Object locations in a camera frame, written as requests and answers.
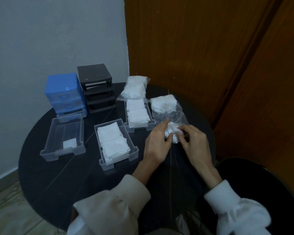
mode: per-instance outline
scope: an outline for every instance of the round table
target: round table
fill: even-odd
[[[118,96],[125,83],[114,83]],[[167,89],[148,85],[146,98],[166,95]],[[176,95],[189,124],[203,131],[208,138],[212,161],[215,160],[215,140],[208,121],[187,101]],[[123,160],[114,169],[103,171],[99,165],[100,152],[94,125],[122,118],[125,122],[124,103],[117,107],[84,118],[84,142],[86,153],[67,154],[59,160],[46,162],[39,155],[44,149],[51,120],[56,117],[49,110],[32,128],[21,150],[18,173],[24,196],[32,208],[52,225],[67,230],[72,206],[76,201],[87,198],[102,190],[112,189],[125,174],[132,174],[143,158],[145,139],[150,131],[136,130],[130,133],[134,146],[138,146],[139,157],[133,161]],[[168,226],[179,214],[194,205],[206,186],[189,163],[180,143],[172,144],[165,161],[150,178],[147,189],[151,200],[139,216],[139,233]]]

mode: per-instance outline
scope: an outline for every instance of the sleeve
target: sleeve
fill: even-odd
[[[79,216],[67,234],[138,234],[137,218],[150,200],[147,188],[125,175],[112,190],[104,190],[74,204]]]
[[[217,235],[270,234],[266,227],[271,217],[264,206],[254,200],[240,198],[227,180],[204,195],[213,211],[218,214]]]

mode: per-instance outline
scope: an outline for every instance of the brown wooden door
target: brown wooden door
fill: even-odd
[[[210,122],[275,0],[124,0],[130,75],[198,105]]]
[[[294,191],[294,0],[284,0],[215,128],[217,154],[266,166]]]

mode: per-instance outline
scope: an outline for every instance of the cuff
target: cuff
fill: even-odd
[[[147,188],[135,177],[125,175],[122,181],[111,192],[121,198],[138,218],[151,196]]]
[[[231,188],[227,180],[222,181],[211,189],[204,195],[204,198],[217,214],[230,211],[241,199]]]

